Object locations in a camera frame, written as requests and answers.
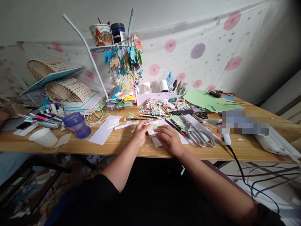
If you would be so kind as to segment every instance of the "hand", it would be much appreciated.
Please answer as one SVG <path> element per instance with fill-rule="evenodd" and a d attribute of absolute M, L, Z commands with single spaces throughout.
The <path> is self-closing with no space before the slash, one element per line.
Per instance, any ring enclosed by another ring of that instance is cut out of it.
<path fill-rule="evenodd" d="M 178 133 L 169 125 L 158 126 L 154 130 L 156 138 L 161 142 L 165 150 L 175 157 L 179 157 L 185 151 L 183 144 L 181 143 Z"/>
<path fill-rule="evenodd" d="M 151 124 L 145 125 L 148 122 L 151 122 L 151 120 L 141 120 L 141 122 L 136 126 L 132 136 L 131 142 L 137 143 L 139 147 L 142 147 L 144 144 L 146 139 L 145 133 L 151 127 Z"/>

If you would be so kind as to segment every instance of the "dark blue jar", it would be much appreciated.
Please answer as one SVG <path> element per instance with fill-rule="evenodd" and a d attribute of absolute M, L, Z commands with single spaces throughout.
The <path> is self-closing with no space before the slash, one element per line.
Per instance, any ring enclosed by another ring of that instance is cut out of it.
<path fill-rule="evenodd" d="M 122 23 L 112 24 L 111 29 L 112 29 L 112 35 L 115 44 L 126 39 L 124 24 Z"/>

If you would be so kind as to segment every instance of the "popsicle stick fan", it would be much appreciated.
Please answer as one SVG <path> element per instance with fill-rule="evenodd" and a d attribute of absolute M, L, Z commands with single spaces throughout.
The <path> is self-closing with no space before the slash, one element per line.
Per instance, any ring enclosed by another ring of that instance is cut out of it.
<path fill-rule="evenodd" d="M 51 101 L 87 102 L 92 96 L 91 90 L 75 78 L 50 82 L 45 86 L 46 95 Z"/>
<path fill-rule="evenodd" d="M 67 70 L 68 67 L 59 61 L 29 60 L 27 62 L 27 69 L 32 77 L 36 81 L 39 81 L 50 73 L 64 71 Z"/>

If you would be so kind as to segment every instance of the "left hand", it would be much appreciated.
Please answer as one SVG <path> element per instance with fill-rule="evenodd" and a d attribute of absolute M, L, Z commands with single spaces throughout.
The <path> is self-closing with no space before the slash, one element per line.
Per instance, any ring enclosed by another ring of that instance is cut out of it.
<path fill-rule="evenodd" d="M 135 128 L 134 134 L 132 136 L 131 142 L 138 144 L 139 147 L 142 147 L 145 140 L 145 133 L 151 127 L 151 124 L 145 125 L 146 123 L 151 122 L 151 120 L 142 120 Z"/>

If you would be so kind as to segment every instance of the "wooden desk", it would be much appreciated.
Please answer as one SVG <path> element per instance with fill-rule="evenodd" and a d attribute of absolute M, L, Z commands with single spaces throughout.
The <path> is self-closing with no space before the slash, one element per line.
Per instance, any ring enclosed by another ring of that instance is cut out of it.
<path fill-rule="evenodd" d="M 239 98 L 236 98 L 239 102 L 247 103 Z M 270 125 L 274 127 L 288 142 L 292 142 L 301 137 L 301 127 L 285 120 L 279 116 L 276 116 L 266 110 L 256 107 L 252 104 L 244 105 L 246 111 L 256 111 L 257 113 L 265 114 L 270 118 Z M 138 115 L 138 107 L 126 107 L 118 110 L 111 111 L 112 115 L 122 116 L 120 124 L 124 124 L 124 119 L 129 117 L 129 112 Z M 216 113 L 210 113 L 211 119 L 219 119 L 219 115 Z M 101 124 L 96 124 L 91 127 L 92 133 L 88 137 L 90 138 Z M 111 135 L 106 140 L 103 146 L 89 142 L 87 138 L 78 139 L 75 135 L 72 135 L 69 142 L 63 145 L 59 149 L 59 153 L 69 154 L 98 154 L 98 155 L 116 155 L 120 153 L 132 137 L 132 131 L 134 126 L 113 130 Z M 212 127 L 212 132 L 216 134 L 217 129 Z M 240 135 L 231 134 L 232 148 L 240 161 L 245 162 L 271 162 L 271 163 L 292 163 L 292 160 L 287 157 L 271 154 L 263 150 L 253 135 Z M 221 160 L 232 161 L 232 156 L 229 151 L 218 142 L 214 148 L 205 147 L 200 148 L 195 144 L 184 145 L 189 151 L 194 153 L 201 160 Z M 151 157 L 151 158 L 170 158 L 171 156 L 166 152 L 163 147 L 155 148 L 151 139 L 147 139 L 144 146 L 140 148 L 139 157 Z"/>
<path fill-rule="evenodd" d="M 42 127 L 39 126 L 24 137 L 13 135 L 14 131 L 0 132 L 0 151 L 44 153 L 44 154 L 57 153 L 58 149 L 61 148 L 61 146 L 55 148 L 56 145 L 53 145 L 52 147 L 47 148 L 33 141 L 28 140 L 30 135 L 32 135 L 34 132 L 40 129 L 42 129 Z M 73 131 L 68 129 L 61 131 L 60 128 L 52 130 L 52 132 L 54 133 L 54 135 L 56 135 L 58 139 L 60 139 L 61 136 L 65 134 L 74 133 Z"/>

